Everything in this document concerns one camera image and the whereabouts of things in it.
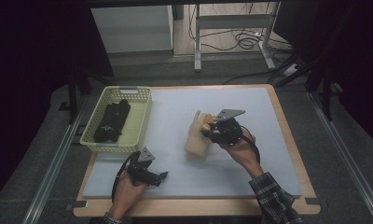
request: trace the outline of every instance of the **white board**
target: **white board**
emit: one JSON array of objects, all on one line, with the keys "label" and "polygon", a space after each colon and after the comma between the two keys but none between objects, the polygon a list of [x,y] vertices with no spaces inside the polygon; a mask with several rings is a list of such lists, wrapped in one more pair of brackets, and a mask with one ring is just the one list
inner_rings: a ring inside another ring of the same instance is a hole
[{"label": "white board", "polygon": [[[256,137],[261,165],[294,196],[301,188],[276,114],[265,88],[152,90],[152,109],[144,146],[156,157],[148,170],[169,174],[159,187],[147,188],[146,198],[254,197],[250,176],[217,144],[205,162],[189,161],[184,146],[195,112],[217,115],[222,109],[243,109],[235,119]],[[115,175],[126,158],[99,153],[84,197],[111,197]]]}]

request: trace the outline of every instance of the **white cabinet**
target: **white cabinet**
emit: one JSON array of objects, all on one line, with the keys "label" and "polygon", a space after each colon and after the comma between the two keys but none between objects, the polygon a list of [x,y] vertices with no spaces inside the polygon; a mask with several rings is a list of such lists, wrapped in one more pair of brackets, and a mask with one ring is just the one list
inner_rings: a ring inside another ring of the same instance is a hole
[{"label": "white cabinet", "polygon": [[171,6],[91,10],[107,53],[173,48]]}]

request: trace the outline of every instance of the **yellow basket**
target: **yellow basket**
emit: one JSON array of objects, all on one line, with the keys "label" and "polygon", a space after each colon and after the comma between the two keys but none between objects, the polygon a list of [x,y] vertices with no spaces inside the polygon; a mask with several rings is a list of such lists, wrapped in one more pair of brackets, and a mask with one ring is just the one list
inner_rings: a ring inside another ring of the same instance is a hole
[{"label": "yellow basket", "polygon": [[[93,136],[102,121],[106,106],[112,103],[117,104],[122,99],[126,99],[131,106],[131,110],[122,129],[122,135],[116,143],[96,143]],[[90,150],[98,152],[130,154],[137,151],[142,148],[151,106],[152,96],[149,87],[106,87],[93,110],[79,142],[87,146]]]}]

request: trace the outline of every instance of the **wooden board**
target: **wooden board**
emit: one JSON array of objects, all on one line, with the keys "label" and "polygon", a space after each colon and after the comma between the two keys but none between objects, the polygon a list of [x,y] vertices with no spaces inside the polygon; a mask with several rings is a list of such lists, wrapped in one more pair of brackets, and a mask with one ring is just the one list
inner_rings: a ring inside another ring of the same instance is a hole
[{"label": "wooden board", "polygon": [[[301,214],[315,214],[320,210],[319,205],[307,205],[305,198],[315,198],[311,182],[306,174],[303,162],[297,152],[297,147],[292,138],[286,123],[283,111],[281,110],[274,89],[269,85],[252,86],[211,86],[211,87],[177,87],[177,89],[226,89],[226,88],[266,88],[273,108],[279,121],[284,141],[289,150],[289,156],[296,168],[297,177],[302,190],[302,196],[295,202],[294,207]],[[158,88],[158,90],[171,90],[174,88]],[[90,166],[88,167],[81,191],[78,195],[79,201],[89,201],[89,206],[84,208],[75,208],[76,216],[102,216],[110,207],[111,202],[108,199],[87,199],[82,196],[82,192],[87,183],[87,179],[96,160],[96,154],[92,154]],[[257,215],[260,209],[254,199],[240,198],[189,198],[189,199],[142,199],[130,211],[130,216],[236,216],[236,215]]]}]

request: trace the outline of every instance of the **plaid sleeve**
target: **plaid sleeve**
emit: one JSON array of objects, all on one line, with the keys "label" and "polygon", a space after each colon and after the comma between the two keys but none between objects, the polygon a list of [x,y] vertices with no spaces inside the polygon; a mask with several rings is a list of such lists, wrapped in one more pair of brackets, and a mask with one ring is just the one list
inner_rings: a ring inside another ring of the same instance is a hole
[{"label": "plaid sleeve", "polygon": [[264,223],[303,223],[292,208],[294,197],[283,190],[270,173],[251,180],[249,184],[261,206]]}]

